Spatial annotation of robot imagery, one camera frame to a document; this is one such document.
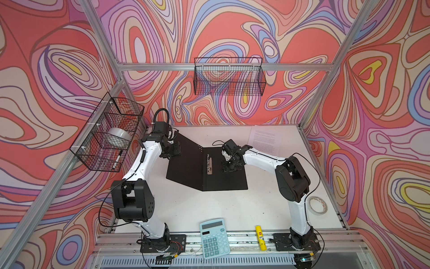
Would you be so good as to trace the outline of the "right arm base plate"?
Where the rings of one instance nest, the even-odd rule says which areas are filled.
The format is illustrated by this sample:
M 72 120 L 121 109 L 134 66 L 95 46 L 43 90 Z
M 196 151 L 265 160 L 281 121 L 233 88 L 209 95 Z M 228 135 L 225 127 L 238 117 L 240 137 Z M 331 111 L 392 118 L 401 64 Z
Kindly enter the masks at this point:
M 305 235 L 296 233 L 274 233 L 269 240 L 275 244 L 277 251 L 299 251 L 299 252 L 318 252 L 321 245 L 314 232 Z

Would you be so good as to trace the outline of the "printed paper sheet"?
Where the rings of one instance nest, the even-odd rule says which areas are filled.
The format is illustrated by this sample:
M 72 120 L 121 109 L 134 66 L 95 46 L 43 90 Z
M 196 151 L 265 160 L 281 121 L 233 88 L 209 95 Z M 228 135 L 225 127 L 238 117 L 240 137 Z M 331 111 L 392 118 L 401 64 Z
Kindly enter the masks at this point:
M 248 144 L 253 148 L 273 156 L 279 156 L 282 136 L 264 126 L 253 126 L 250 131 Z

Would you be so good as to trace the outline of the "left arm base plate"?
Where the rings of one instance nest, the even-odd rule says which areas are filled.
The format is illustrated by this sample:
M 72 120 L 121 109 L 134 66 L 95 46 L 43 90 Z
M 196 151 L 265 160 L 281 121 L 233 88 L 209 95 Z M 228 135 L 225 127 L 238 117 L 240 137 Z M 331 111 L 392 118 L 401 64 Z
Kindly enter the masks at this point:
M 149 239 L 145 236 L 138 239 L 141 253 L 170 253 L 180 254 L 186 249 L 187 236 L 185 234 L 173 234 L 160 239 Z

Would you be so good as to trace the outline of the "black file folder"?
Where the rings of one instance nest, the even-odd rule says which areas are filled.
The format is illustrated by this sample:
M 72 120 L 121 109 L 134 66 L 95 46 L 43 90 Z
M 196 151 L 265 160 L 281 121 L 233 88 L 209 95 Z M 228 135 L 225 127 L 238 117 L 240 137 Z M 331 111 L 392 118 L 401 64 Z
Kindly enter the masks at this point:
M 166 179 L 202 191 L 243 191 L 248 189 L 244 169 L 232 173 L 222 170 L 221 147 L 203 148 L 178 134 L 181 155 L 170 158 Z M 213 162 L 213 174 L 207 175 L 207 155 Z

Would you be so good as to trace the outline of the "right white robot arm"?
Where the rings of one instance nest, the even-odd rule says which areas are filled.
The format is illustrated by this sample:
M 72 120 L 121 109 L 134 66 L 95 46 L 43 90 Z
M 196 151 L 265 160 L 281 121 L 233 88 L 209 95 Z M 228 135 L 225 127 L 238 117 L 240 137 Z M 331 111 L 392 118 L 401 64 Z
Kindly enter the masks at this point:
M 233 140 L 222 145 L 223 171 L 238 171 L 245 165 L 263 169 L 275 175 L 280 194 L 288 201 L 291 215 L 290 236 L 296 249 L 303 249 L 314 235 L 309 224 L 306 198 L 311 180 L 295 156 L 281 158 L 263 153 L 252 146 L 239 146 Z

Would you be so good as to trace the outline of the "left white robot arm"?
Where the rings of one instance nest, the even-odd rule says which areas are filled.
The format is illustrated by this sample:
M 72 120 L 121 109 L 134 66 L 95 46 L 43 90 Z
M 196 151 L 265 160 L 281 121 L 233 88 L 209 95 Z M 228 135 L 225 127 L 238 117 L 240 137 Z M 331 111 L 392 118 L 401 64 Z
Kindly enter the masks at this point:
M 151 242 L 170 243 L 168 225 L 155 214 L 155 197 L 148 180 L 157 160 L 180 155 L 180 145 L 174 141 L 178 133 L 168 122 L 153 122 L 130 171 L 110 188 L 115 217 L 137 227 Z

